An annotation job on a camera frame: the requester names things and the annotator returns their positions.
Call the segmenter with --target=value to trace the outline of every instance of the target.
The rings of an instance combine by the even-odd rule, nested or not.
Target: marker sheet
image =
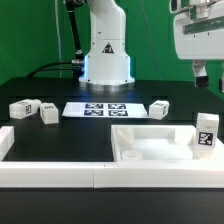
[[[68,102],[64,117],[148,118],[143,104]]]

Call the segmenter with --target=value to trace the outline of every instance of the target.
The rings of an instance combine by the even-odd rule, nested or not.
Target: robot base
[[[100,84],[92,84],[88,82],[79,82],[79,86],[81,88],[99,91],[99,92],[118,92],[127,89],[133,89],[135,87],[135,82],[129,82],[119,85],[100,85]]]

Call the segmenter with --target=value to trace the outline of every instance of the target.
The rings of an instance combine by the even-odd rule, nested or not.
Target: black tabletop
[[[38,114],[9,119],[8,105],[22,99],[52,102],[60,115],[66,102],[170,102],[163,120],[63,118],[44,125]],[[6,161],[113,161],[112,124],[196,124],[198,112],[220,115],[224,102],[191,82],[137,81],[133,90],[99,93],[79,89],[70,79],[15,78],[0,87],[0,126],[15,127],[16,143]],[[220,224],[223,189],[0,189],[1,223]]]
[[[137,81],[136,87],[115,93],[80,89],[71,79],[15,78],[0,87],[0,125],[15,127],[15,144],[6,161],[113,161],[113,124],[196,124],[198,112],[220,115],[222,140],[224,102],[191,82]],[[45,125],[39,114],[22,120],[9,119],[8,105],[23,99],[40,99],[59,109],[59,124]],[[65,118],[67,102],[141,103],[148,107],[156,100],[170,103],[162,120],[116,118]]]

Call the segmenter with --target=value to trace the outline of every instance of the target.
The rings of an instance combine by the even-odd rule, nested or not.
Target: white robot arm
[[[196,86],[207,87],[206,60],[224,60],[224,1],[171,0],[170,11],[177,55],[192,60]]]
[[[72,0],[88,4],[91,18],[91,49],[84,59],[81,87],[118,91],[134,86],[130,57],[125,52],[126,15],[115,0]]]

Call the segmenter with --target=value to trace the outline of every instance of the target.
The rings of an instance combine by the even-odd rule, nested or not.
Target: green background
[[[173,39],[173,15],[169,13],[169,0],[142,0],[149,25],[156,69],[150,48],[140,0],[116,1],[127,14],[126,51],[132,57],[132,76],[137,80],[194,81],[190,61],[177,58]],[[63,1],[59,0],[59,23],[62,42],[62,59],[74,57],[70,23]],[[77,24],[84,53],[90,48],[90,18],[88,6],[76,10]],[[11,0],[0,3],[0,84],[10,78],[25,76],[44,64],[59,61],[55,23],[54,0]],[[209,89],[218,92],[222,76],[221,62],[207,64],[210,76]],[[59,77],[58,73],[41,74]],[[64,72],[63,77],[71,76]]]

